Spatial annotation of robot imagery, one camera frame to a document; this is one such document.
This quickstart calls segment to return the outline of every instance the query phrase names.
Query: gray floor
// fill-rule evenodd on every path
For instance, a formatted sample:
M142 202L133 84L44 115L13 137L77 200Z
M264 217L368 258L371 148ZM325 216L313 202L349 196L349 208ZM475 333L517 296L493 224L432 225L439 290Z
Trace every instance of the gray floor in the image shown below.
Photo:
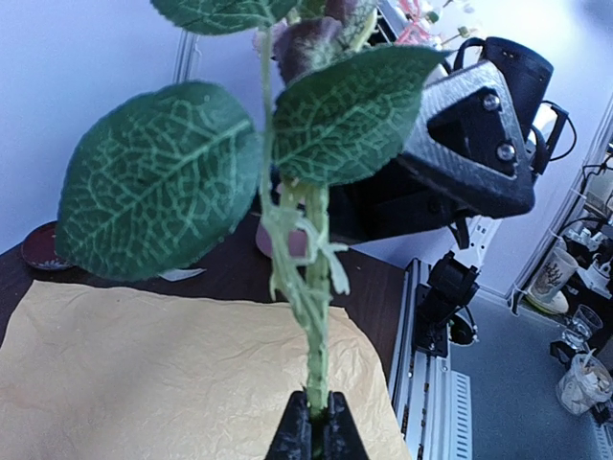
M474 460L598 460L589 415L558 403L563 367L549 356L561 329L535 313L470 305L480 342L453 346L452 367L471 377Z

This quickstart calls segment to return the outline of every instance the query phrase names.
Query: bolt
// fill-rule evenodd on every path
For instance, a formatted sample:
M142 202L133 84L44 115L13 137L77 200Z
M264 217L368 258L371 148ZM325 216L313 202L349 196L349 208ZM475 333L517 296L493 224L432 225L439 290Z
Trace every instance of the bolt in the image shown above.
M488 112L498 110L500 107L500 98L495 94L488 94L483 98L483 108Z
M515 158L515 147L511 144L501 144L496 155L500 161L512 161Z

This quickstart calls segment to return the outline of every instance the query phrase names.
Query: crumpled tissue paper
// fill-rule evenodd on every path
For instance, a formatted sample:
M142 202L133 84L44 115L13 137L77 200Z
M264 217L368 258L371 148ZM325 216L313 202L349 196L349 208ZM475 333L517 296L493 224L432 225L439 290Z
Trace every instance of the crumpled tissue paper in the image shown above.
M370 458L409 459L374 347L344 310L329 332ZM0 347L0 457L262 459L306 350L285 304L34 282Z

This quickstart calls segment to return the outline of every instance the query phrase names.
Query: white wall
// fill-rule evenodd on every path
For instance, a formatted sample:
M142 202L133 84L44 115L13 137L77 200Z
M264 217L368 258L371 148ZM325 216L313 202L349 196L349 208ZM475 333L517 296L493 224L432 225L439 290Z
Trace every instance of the white wall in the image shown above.
M0 2L0 253L56 218L89 127L171 83L179 36L146 0Z
M199 37L196 54L200 56L191 77L223 85L249 112L256 125L263 128L261 64L254 50L253 37L254 31ZM271 85L276 98L284 84L274 63L271 65Z
M535 186L536 205L526 216L507 218L486 256L479 283L505 295L550 227L588 154L613 97L613 2L602 0L473 0L489 35L533 48L556 68L547 98L570 111L579 133L571 156L549 166ZM557 154L570 143L560 140ZM440 230L359 246L405 266L413 258L435 262L451 247Z

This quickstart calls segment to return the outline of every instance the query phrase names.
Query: red bowl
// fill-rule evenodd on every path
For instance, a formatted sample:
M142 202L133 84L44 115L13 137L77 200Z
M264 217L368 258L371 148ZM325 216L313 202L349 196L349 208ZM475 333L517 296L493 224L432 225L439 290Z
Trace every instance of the red bowl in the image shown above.
M33 268L46 271L59 271L73 265L56 254L56 224L45 223L36 228L21 243L21 257Z

